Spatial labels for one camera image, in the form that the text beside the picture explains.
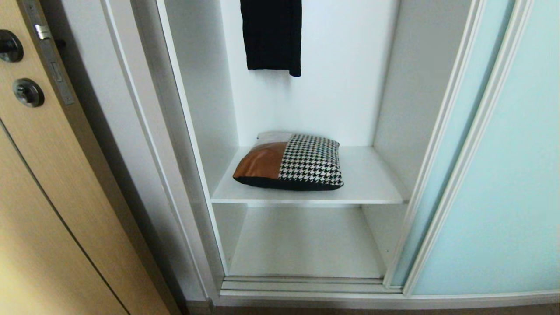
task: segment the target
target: cushion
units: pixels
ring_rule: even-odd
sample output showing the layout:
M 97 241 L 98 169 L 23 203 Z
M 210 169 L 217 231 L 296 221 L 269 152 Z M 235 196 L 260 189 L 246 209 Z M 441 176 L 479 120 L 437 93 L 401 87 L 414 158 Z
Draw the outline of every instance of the cushion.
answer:
M 255 187 L 329 191 L 342 187 L 340 144 L 328 138 L 265 132 L 239 162 L 234 179 Z

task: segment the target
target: shelf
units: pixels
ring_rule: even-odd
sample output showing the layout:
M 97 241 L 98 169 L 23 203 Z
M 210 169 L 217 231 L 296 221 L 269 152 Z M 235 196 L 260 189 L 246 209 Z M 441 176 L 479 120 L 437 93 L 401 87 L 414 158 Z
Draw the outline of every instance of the shelf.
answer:
M 240 147 L 233 157 L 212 202 L 215 203 L 406 203 L 408 192 L 373 147 L 340 147 L 344 186 L 334 191 L 282 191 L 241 184 L 233 179 L 239 161 L 250 147 Z
M 385 265 L 363 212 L 249 207 L 229 276 L 379 279 Z

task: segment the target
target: black garment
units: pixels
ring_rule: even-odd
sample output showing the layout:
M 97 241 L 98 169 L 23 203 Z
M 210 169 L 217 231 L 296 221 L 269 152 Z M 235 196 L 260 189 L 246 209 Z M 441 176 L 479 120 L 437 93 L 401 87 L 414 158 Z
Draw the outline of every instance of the black garment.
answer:
M 301 76 L 301 0 L 241 0 L 247 68 Z

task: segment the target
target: floor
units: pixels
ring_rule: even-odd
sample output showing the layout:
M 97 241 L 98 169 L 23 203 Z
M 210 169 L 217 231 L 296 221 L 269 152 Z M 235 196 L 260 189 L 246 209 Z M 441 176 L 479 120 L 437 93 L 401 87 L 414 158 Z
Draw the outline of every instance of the floor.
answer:
M 216 307 L 212 315 L 559 315 L 558 304 L 522 307 L 434 309 L 414 311 L 317 309 L 317 308 L 253 308 Z

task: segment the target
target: wardrobe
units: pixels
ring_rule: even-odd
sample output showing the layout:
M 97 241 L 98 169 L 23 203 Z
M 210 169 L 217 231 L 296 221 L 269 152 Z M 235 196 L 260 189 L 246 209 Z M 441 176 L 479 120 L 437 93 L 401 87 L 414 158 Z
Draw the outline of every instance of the wardrobe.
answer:
M 221 294 L 402 291 L 391 280 L 478 5 L 303 0 L 302 75 L 291 77 L 247 70 L 239 0 L 158 1 Z M 345 185 L 295 192 L 236 182 L 237 164 L 265 131 L 340 142 Z

